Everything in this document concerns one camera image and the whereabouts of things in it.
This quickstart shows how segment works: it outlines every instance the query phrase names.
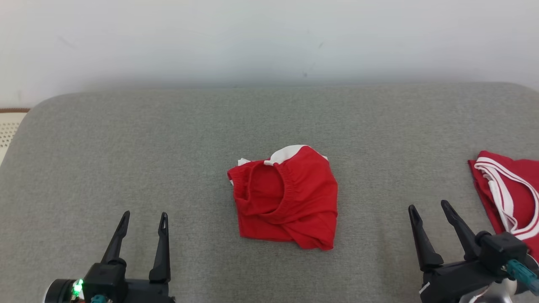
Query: green light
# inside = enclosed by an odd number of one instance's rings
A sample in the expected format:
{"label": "green light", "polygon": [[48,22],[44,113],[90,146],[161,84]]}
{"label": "green light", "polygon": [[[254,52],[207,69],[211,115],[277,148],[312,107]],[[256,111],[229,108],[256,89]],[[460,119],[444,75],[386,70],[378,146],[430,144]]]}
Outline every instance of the green light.
{"label": "green light", "polygon": [[73,285],[73,294],[79,295],[79,293],[82,291],[82,279],[77,280],[75,284]]}

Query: brown edge strip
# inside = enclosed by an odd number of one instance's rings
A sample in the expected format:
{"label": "brown edge strip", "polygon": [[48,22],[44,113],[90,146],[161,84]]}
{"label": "brown edge strip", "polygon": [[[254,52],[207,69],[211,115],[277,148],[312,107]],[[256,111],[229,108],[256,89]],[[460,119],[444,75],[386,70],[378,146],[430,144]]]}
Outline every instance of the brown edge strip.
{"label": "brown edge strip", "polygon": [[0,108],[0,114],[5,113],[27,113],[29,112],[29,108]]}

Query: white wall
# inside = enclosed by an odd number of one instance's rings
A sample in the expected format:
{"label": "white wall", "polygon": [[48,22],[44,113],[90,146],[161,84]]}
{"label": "white wall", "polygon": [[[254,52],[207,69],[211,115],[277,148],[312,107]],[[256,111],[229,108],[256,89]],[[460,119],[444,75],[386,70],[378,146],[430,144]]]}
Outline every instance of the white wall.
{"label": "white wall", "polygon": [[510,81],[537,0],[0,0],[0,107],[88,89]]}

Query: red cloth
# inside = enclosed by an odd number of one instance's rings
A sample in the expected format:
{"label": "red cloth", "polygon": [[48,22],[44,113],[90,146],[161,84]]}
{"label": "red cloth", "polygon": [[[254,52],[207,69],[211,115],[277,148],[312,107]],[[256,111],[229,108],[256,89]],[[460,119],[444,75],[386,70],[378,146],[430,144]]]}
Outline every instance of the red cloth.
{"label": "red cloth", "polygon": [[515,161],[484,150],[468,163],[496,233],[511,232],[539,260],[539,161]]}
{"label": "red cloth", "polygon": [[228,176],[242,237],[333,248],[337,182],[325,157],[309,146],[290,146],[268,160],[239,164]]}

